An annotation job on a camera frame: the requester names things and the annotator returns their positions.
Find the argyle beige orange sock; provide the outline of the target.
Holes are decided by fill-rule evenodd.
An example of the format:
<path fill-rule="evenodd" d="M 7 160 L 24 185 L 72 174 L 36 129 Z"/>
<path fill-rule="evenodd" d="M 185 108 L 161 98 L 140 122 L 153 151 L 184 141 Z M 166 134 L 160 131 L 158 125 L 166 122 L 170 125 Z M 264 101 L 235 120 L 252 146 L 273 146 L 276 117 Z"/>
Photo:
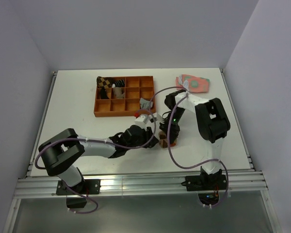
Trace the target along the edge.
<path fill-rule="evenodd" d="M 169 134 L 170 147 L 174 147 L 177 144 L 177 138 L 178 138 L 178 133 L 174 131 L 170 131 L 170 134 Z M 159 145 L 163 149 L 168 147 L 167 134 L 162 130 L 159 131 Z"/>

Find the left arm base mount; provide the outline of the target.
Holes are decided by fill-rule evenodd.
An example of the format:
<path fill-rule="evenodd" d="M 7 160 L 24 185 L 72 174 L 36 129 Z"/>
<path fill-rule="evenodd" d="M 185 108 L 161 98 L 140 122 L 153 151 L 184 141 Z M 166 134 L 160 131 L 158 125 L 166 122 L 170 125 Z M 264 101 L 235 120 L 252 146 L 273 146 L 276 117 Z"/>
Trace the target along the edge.
<path fill-rule="evenodd" d="M 100 191 L 100 179 L 87 179 L 73 187 L 70 187 L 70 189 L 82 195 L 97 195 Z M 58 181 L 56 189 L 57 196 L 67 196 L 73 194 L 73 192 L 67 189 L 64 181 Z"/>

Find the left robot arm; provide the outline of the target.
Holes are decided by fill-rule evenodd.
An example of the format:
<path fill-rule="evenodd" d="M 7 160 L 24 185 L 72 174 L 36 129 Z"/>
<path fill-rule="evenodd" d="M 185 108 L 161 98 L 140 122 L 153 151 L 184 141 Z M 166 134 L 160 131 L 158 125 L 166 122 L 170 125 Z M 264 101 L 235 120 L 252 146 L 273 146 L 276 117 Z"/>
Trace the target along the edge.
<path fill-rule="evenodd" d="M 89 188 L 81 171 L 74 166 L 80 157 L 114 159 L 125 155 L 128 150 L 152 148 L 158 142 L 151 127 L 132 125 L 106 139 L 81 137 L 74 129 L 68 128 L 39 146 L 35 166 L 45 169 L 49 176 L 59 177 L 61 187 L 69 193 L 79 194 Z"/>

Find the grey ankle sock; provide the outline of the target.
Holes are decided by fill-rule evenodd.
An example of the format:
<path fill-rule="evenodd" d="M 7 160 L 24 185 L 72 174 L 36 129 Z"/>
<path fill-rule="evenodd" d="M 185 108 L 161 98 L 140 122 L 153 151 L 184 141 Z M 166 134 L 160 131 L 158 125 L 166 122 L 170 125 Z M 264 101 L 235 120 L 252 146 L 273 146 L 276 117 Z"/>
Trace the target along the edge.
<path fill-rule="evenodd" d="M 140 109 L 141 110 L 144 110 L 144 109 L 151 109 L 153 107 L 153 102 L 152 101 L 149 101 L 149 100 L 146 100 L 144 98 L 140 98 Z"/>

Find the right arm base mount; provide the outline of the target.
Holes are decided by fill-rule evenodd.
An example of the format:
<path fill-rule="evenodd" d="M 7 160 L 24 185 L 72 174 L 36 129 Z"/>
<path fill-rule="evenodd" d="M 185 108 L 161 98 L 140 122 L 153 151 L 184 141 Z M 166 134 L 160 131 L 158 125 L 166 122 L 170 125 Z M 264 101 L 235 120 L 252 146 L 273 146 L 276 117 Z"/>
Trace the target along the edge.
<path fill-rule="evenodd" d="M 227 180 L 225 175 L 210 176 L 206 174 L 186 176 L 185 181 L 183 181 L 181 185 L 186 187 L 187 191 L 225 190 L 227 187 Z"/>

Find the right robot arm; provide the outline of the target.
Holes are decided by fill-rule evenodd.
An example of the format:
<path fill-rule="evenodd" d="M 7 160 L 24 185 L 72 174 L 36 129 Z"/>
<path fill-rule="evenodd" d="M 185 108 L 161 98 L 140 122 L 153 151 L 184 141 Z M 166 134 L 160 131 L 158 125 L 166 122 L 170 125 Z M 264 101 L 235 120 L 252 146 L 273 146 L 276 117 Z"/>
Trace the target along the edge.
<path fill-rule="evenodd" d="M 171 112 L 163 119 L 160 130 L 166 135 L 165 143 L 169 152 L 178 138 L 180 131 L 178 124 L 186 110 L 194 113 L 198 132 L 205 142 L 206 158 L 202 162 L 188 167 L 176 163 L 181 169 L 200 167 L 200 175 L 196 180 L 186 180 L 183 185 L 189 191 L 227 190 L 228 175 L 222 174 L 222 170 L 227 168 L 221 161 L 221 151 L 224 138 L 230 130 L 230 122 L 221 100 L 219 98 L 208 100 L 179 90 L 168 94 L 164 103 Z"/>

